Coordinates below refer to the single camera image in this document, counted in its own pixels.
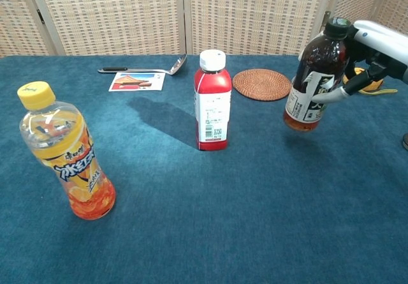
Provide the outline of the woven folding screen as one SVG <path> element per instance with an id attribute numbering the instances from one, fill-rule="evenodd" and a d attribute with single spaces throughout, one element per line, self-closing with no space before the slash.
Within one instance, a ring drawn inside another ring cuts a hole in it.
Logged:
<path id="1" fill-rule="evenodd" d="M 0 0 L 0 57 L 298 54 L 333 16 L 408 34 L 408 0 Z"/>

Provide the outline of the red juice bottle white cap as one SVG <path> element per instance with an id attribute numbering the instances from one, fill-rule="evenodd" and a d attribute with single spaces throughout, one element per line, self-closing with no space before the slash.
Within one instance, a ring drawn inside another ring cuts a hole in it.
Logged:
<path id="1" fill-rule="evenodd" d="M 217 151 L 228 145 L 232 81 L 226 70 L 226 54 L 217 49 L 199 55 L 194 75 L 196 142 L 199 150 Z"/>

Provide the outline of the dark tea bottle black cap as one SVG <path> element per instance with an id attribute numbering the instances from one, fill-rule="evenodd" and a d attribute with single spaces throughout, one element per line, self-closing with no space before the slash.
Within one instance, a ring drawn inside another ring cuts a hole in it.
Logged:
<path id="1" fill-rule="evenodd" d="M 345 38 L 350 26 L 345 18 L 330 18 L 304 48 L 284 109 L 283 119 L 290 128 L 312 131 L 319 124 L 327 105 L 313 102 L 312 97 L 339 85 L 349 62 Z"/>

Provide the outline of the orange iced tea bottle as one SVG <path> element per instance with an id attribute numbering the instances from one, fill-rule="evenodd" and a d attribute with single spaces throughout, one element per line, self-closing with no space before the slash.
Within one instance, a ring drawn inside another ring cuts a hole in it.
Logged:
<path id="1" fill-rule="evenodd" d="M 21 136 L 36 159 L 56 174 L 73 213 L 85 220 L 104 216 L 116 192 L 98 164 L 82 113 L 58 101 L 44 81 L 22 85 L 17 95 L 27 110 L 19 124 Z"/>

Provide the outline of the palace picture postcard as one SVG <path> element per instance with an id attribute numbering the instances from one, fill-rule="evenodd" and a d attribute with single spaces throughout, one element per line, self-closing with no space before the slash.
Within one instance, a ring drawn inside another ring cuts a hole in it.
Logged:
<path id="1" fill-rule="evenodd" d="M 116 73 L 109 92 L 161 91 L 165 73 Z"/>

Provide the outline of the blue table cloth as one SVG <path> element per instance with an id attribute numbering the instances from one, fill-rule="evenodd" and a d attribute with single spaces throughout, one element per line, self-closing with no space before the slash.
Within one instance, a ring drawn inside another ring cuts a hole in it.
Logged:
<path id="1" fill-rule="evenodd" d="M 408 85 L 329 105 L 312 132 L 285 101 L 233 93 L 228 147 L 196 147 L 198 58 L 161 91 L 109 91 L 104 66 L 174 56 L 0 59 L 0 284 L 408 284 Z M 17 89 L 75 104 L 115 207 L 85 221 L 23 141 Z"/>

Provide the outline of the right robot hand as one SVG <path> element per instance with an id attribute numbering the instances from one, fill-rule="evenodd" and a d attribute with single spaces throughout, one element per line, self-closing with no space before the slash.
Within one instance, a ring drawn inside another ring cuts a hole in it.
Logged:
<path id="1" fill-rule="evenodd" d="M 312 97 L 314 103 L 335 103 L 384 77 L 408 84 L 408 36 L 370 20 L 357 20 L 346 37 L 348 82 Z"/>

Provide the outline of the yellow tape measure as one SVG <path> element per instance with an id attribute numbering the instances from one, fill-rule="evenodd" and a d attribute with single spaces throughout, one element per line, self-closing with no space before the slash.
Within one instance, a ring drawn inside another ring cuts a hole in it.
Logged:
<path id="1" fill-rule="evenodd" d="M 362 73 L 363 71 L 365 71 L 364 68 L 360 68 L 360 67 L 355 67 L 354 68 L 354 72 L 359 75 L 360 73 Z M 347 78 L 346 75 L 343 76 L 342 79 L 342 83 L 346 84 L 349 81 L 349 79 Z M 360 89 L 358 92 L 360 94 L 364 94 L 364 95 L 371 95 L 371 96 L 376 96 L 376 95 L 380 95 L 380 94 L 395 94 L 398 92 L 398 89 L 383 89 L 382 86 L 384 84 L 384 79 L 382 78 L 381 80 L 376 80 L 373 81 L 371 84 L 369 84 L 368 86 L 364 87 L 363 89 Z"/>

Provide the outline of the round woven rattan coaster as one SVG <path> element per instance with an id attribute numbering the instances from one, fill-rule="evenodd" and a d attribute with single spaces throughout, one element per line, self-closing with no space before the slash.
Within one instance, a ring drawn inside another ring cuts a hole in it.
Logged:
<path id="1" fill-rule="evenodd" d="M 257 101 L 281 100 L 291 90 L 291 82 L 285 75 L 261 68 L 237 73 L 232 84 L 241 95 Z"/>

